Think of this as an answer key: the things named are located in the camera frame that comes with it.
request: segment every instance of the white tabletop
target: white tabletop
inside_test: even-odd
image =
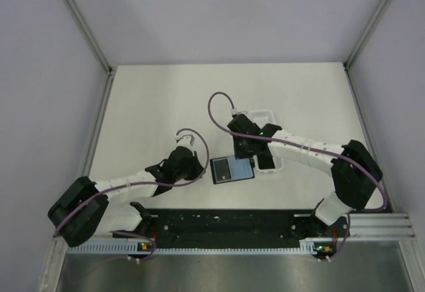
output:
[[[102,124],[90,173],[92,180],[134,174],[167,158],[175,132],[198,130],[211,158],[233,154],[231,136],[218,130],[207,114],[215,91],[228,93],[238,110],[270,109],[289,132],[318,141],[365,143],[341,63],[206,64],[120,66]],[[224,126],[230,106],[221,96],[212,112]],[[205,150],[197,140],[200,162]],[[314,208],[333,190],[327,175],[285,160],[278,173],[213,184],[211,171],[195,184],[144,198],[148,208]],[[382,202],[375,191],[368,208]]]

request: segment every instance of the white wall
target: white wall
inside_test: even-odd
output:
[[[118,64],[347,59],[379,0],[76,0]]]
[[[353,67],[396,207],[425,252],[425,0],[394,0]]]
[[[0,290],[35,291],[106,75],[62,0],[0,0]]]

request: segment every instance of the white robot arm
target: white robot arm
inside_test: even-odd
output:
[[[310,230],[319,234],[321,229],[325,231],[340,216],[354,209],[363,209],[375,191],[376,185],[372,180],[343,159],[348,158],[359,164],[376,181],[382,179],[383,174],[379,166],[359,141],[351,140],[346,145],[327,144],[288,133],[273,124],[260,128],[244,113],[235,113],[232,117],[233,120],[227,127],[234,135],[236,157],[236,150],[239,149],[242,152],[241,158],[266,154],[291,159],[316,168],[333,178],[335,191],[319,202],[307,221],[302,220],[302,224],[294,227],[294,235],[299,239],[308,236]],[[340,158],[329,156],[330,153]]]
[[[69,219],[60,234],[70,247],[79,246],[92,235],[135,230],[141,226],[143,219],[146,221],[150,218],[147,210],[138,202],[140,198],[162,194],[179,180],[194,181],[200,178],[204,168],[199,163],[197,152],[193,151],[194,141],[193,135],[179,137],[168,159],[134,175],[109,181],[91,181],[88,177],[80,177],[52,206],[48,217],[56,227]],[[88,199],[89,203],[84,209],[69,218]]]

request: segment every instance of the metal frame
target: metal frame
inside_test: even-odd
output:
[[[358,99],[357,89],[355,83],[352,79],[349,68],[353,65],[354,61],[361,53],[363,47],[366,45],[367,41],[370,39],[373,31],[378,25],[381,17],[384,15],[386,8],[390,5],[392,0],[381,0],[378,4],[378,7],[371,17],[371,20],[365,27],[362,35],[351,51],[345,65],[345,70],[347,73],[347,80],[350,85],[351,91],[353,93],[353,99],[359,114],[359,119],[363,128],[363,133],[365,134],[367,145],[373,154],[376,157],[375,147],[373,139],[368,130],[366,113],[362,107],[361,102]],[[100,49],[96,39],[94,38],[90,28],[88,27],[86,20],[82,16],[79,8],[77,7],[74,0],[64,0],[66,6],[70,10],[71,15],[74,17],[76,24],[78,25],[80,32],[83,34],[86,39],[88,46],[92,49],[92,52],[98,59],[99,63],[102,65],[103,69],[108,74],[108,79],[105,83],[104,93],[102,95],[102,100],[100,102],[99,111],[94,123],[94,128],[92,130],[92,138],[90,140],[88,150],[86,152],[86,158],[82,167],[82,174],[87,175],[90,172],[92,165],[92,160],[96,150],[96,145],[98,142],[100,128],[102,126],[104,114],[106,111],[106,106],[108,104],[110,92],[112,90],[112,84],[114,81],[115,72],[112,70],[109,62],[104,56],[102,50]],[[399,241],[400,250],[406,264],[407,272],[410,276],[410,280],[414,287],[415,291],[425,291],[425,263],[422,257],[420,248],[416,241],[412,225],[408,218],[407,214],[353,214],[351,215],[352,225],[351,225],[351,237],[350,241]],[[310,238],[305,240],[305,243],[302,243],[301,250],[309,251],[309,245],[311,241],[318,242],[319,238]],[[124,245],[134,247],[134,244],[137,244],[134,240],[119,240],[119,239],[102,239],[102,244],[104,244],[106,249],[113,249],[112,246]],[[64,261],[65,254],[69,253],[82,253],[82,250],[75,251],[70,250],[66,242],[62,238],[53,238],[52,245],[50,247],[50,252],[46,261],[46,267],[44,273],[41,277],[41,284],[39,291],[56,291],[58,280],[60,276],[60,271],[62,269],[62,264]],[[160,251],[160,254],[216,254],[218,251],[176,251],[176,250],[167,250]],[[289,251],[289,250],[262,250],[257,252],[248,252],[242,250],[233,250],[233,251],[221,251],[221,254],[299,254],[301,251]]]
[[[382,16],[384,15],[386,8],[391,4],[392,0],[381,0],[379,1],[379,4],[377,8],[375,9],[375,12],[373,13],[373,16],[367,23],[365,29],[363,30],[360,38],[357,40],[356,44],[354,45],[345,65],[349,68],[353,65],[353,63],[356,61],[356,58],[362,51],[362,49],[365,47],[367,41],[370,39],[373,31],[379,24],[379,21],[381,20]]]
[[[86,39],[87,45],[92,50],[94,56],[98,59],[105,72],[110,73],[112,71],[112,67],[108,63],[108,60],[106,60],[104,53],[100,49],[98,42],[94,38],[92,31],[87,25],[86,19],[83,17],[82,13],[77,7],[75,0],[64,0],[64,2],[65,5],[68,7],[72,17],[74,18],[75,23],[80,29],[81,34]]]

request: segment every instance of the metal panel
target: metal panel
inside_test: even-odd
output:
[[[67,255],[58,292],[409,292],[398,244],[349,243],[332,263],[294,255],[157,256],[139,265],[109,256]],[[71,280],[80,283],[71,284]]]

